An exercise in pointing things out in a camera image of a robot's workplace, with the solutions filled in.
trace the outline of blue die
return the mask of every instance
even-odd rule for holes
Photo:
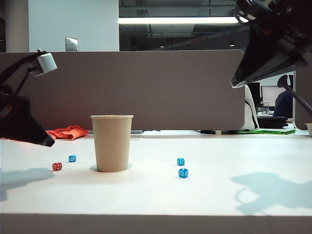
[[[187,169],[180,169],[179,170],[179,177],[186,178],[189,175],[189,171]]]
[[[183,158],[178,158],[176,162],[177,162],[177,164],[179,166],[183,166],[184,165],[184,159]]]
[[[70,155],[70,156],[68,157],[68,161],[69,161],[69,162],[76,162],[76,155]]]

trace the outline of orange towel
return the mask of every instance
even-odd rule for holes
[[[82,129],[79,126],[69,126],[67,128],[58,128],[52,131],[47,131],[53,139],[70,139],[74,140],[89,134],[89,131]]]

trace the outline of wall outlet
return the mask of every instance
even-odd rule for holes
[[[78,51],[78,39],[65,37],[65,48],[69,52]]]

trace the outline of die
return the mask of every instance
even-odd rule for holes
[[[68,161],[69,161],[69,162],[76,162],[76,155],[70,155],[70,156],[68,157]]]
[[[179,170],[179,177],[186,178],[189,175],[189,171],[185,168]]]
[[[178,158],[177,160],[176,160],[176,162],[177,162],[177,164],[179,165],[179,166],[184,166],[184,159],[183,158]]]
[[[52,164],[53,171],[60,171],[62,170],[62,164],[60,162],[55,162]]]

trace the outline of white wall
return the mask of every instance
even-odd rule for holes
[[[117,0],[6,0],[7,52],[119,51]]]
[[[285,73],[285,74],[287,74],[287,75],[294,75],[294,72],[288,72],[288,73]],[[258,82],[260,82],[260,86],[263,86],[263,85],[275,85],[276,86],[277,82],[278,82],[278,79],[280,79],[280,77],[282,75],[283,74],[275,76],[275,77],[266,78],[266,79],[260,80]]]
[[[119,51],[117,0],[29,0],[29,50],[65,51],[65,37],[79,51]]]
[[[5,0],[6,52],[28,52],[28,0]]]

